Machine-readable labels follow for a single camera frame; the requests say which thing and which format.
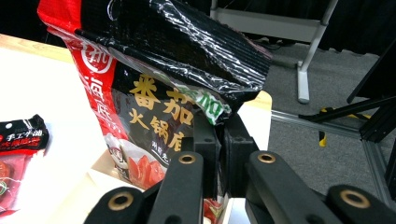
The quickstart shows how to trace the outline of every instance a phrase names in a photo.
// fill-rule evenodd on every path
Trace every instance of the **metal stand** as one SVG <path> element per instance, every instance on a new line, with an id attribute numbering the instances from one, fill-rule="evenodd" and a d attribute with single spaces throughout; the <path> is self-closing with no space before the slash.
<path id="1" fill-rule="evenodd" d="M 212 0 L 210 17 L 241 32 L 311 43 L 305 59 L 297 62 L 298 101 L 302 104 L 308 104 L 308 66 L 314 57 L 320 39 L 326 31 L 337 2 L 337 0 L 332 0 L 329 3 L 321 21 L 218 8 L 217 0 Z"/>

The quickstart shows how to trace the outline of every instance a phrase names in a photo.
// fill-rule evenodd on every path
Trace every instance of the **gray carpet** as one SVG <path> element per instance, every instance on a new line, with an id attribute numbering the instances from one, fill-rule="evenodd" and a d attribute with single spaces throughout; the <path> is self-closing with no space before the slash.
<path id="1" fill-rule="evenodd" d="M 358 55 L 344 50 L 318 49 L 308 68 L 310 102 L 297 101 L 295 64 L 302 61 L 308 46 L 295 44 L 273 50 L 274 61 L 264 90 L 273 98 L 273 109 L 292 115 L 314 115 L 322 107 L 347 105 L 347 97 L 361 82 L 379 56 Z M 353 103 L 365 100 L 355 98 Z M 366 111 L 372 115 L 374 110 Z M 331 122 L 358 129 L 364 121 L 340 118 Z M 394 132 L 381 142 L 388 161 Z M 359 139 L 327 133 L 327 146 L 318 144 L 318 130 L 273 120 L 268 149 L 280 154 L 308 187 L 323 194 L 330 186 L 348 184 L 376 195 L 368 161 Z"/>

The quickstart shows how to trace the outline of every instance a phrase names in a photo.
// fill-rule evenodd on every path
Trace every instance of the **brass screw insert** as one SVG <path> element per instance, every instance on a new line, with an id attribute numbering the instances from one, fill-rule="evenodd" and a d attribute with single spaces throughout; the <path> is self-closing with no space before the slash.
<path id="1" fill-rule="evenodd" d="M 178 161 L 184 164 L 192 164 L 193 162 L 195 162 L 195 157 L 192 155 L 183 155 L 178 158 Z"/>
<path id="2" fill-rule="evenodd" d="M 357 191 L 344 189 L 340 192 L 341 199 L 347 204 L 357 208 L 368 208 L 370 207 L 369 200 Z"/>
<path id="3" fill-rule="evenodd" d="M 133 201 L 134 196 L 130 192 L 119 192 L 113 195 L 113 197 L 108 201 L 108 208 L 113 211 L 120 211 L 129 207 Z"/>
<path id="4" fill-rule="evenodd" d="M 268 153 L 262 153 L 257 158 L 259 159 L 259 161 L 265 163 L 273 163 L 276 161 L 276 157 Z"/>

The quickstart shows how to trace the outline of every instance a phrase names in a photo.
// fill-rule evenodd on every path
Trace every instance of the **black and red snack package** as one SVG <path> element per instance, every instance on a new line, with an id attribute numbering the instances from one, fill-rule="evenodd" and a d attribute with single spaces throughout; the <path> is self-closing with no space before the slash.
<path id="1" fill-rule="evenodd" d="M 16 212 L 13 204 L 29 159 L 44 150 L 50 139 L 44 120 L 31 119 L 0 122 L 0 217 Z"/>

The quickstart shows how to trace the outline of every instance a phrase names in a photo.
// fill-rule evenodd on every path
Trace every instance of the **logo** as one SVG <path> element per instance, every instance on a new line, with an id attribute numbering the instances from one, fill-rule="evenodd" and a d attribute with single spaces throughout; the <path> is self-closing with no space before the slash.
<path id="1" fill-rule="evenodd" d="M 82 43 L 82 61 L 94 73 L 103 74 L 110 68 L 113 57 L 97 48 L 96 46 Z"/>

